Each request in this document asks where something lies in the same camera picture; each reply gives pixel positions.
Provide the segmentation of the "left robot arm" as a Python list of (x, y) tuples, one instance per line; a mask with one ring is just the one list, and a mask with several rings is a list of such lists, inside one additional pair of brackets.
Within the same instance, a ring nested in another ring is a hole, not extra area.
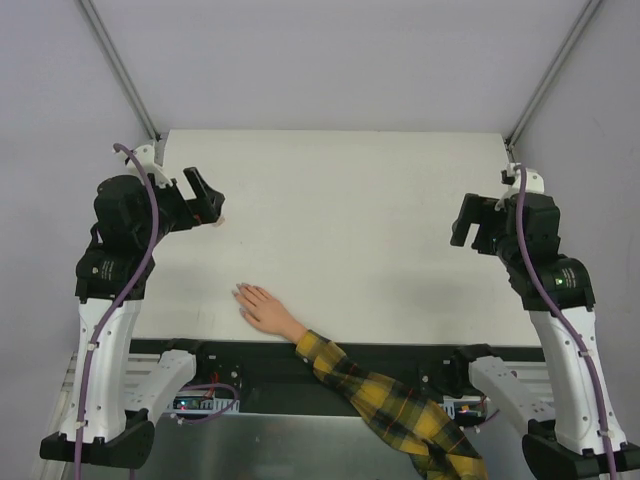
[(138, 469), (178, 391), (210, 380), (207, 360), (168, 350), (133, 395), (125, 392), (133, 329), (155, 266), (150, 249), (167, 234), (213, 224), (222, 213), (224, 195), (197, 168), (183, 173), (192, 199), (157, 173), (119, 175), (97, 188), (91, 241), (76, 266), (80, 341), (72, 397), (60, 429), (41, 442), (45, 460)]

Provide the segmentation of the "yellow plaid sleeve forearm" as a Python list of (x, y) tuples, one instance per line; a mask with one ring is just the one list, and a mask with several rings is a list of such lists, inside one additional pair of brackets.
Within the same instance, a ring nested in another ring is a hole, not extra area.
[(487, 468), (460, 427), (420, 390), (366, 370), (309, 330), (296, 345), (315, 377), (343, 396), (389, 447), (407, 454), (423, 479), (486, 479)]

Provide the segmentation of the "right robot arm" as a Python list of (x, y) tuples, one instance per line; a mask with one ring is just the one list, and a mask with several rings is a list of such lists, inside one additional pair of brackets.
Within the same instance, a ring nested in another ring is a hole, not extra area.
[(522, 437), (537, 479), (610, 478), (639, 467), (639, 448), (617, 422), (595, 338), (595, 298), (586, 267), (559, 254), (560, 211), (544, 194), (503, 200), (467, 194), (451, 244), (498, 257), (520, 296), (544, 354), (553, 403), (539, 400), (487, 344), (457, 349), (446, 369), (449, 395), (489, 397)]

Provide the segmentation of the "glitter nail polish bottle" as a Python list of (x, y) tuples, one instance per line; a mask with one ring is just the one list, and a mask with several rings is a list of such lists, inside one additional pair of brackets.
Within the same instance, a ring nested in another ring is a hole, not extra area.
[(225, 216), (221, 216), (216, 222), (214, 222), (212, 224), (212, 226), (214, 228), (220, 227), (221, 225), (223, 225), (226, 221), (226, 217)]

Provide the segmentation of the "mannequin hand with painted nails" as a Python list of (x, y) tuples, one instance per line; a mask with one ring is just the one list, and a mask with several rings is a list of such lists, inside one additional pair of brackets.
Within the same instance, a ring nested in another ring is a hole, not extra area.
[(241, 316), (256, 330), (279, 336), (293, 344), (298, 344), (307, 333), (307, 328), (263, 288), (237, 284), (233, 296), (240, 305)]

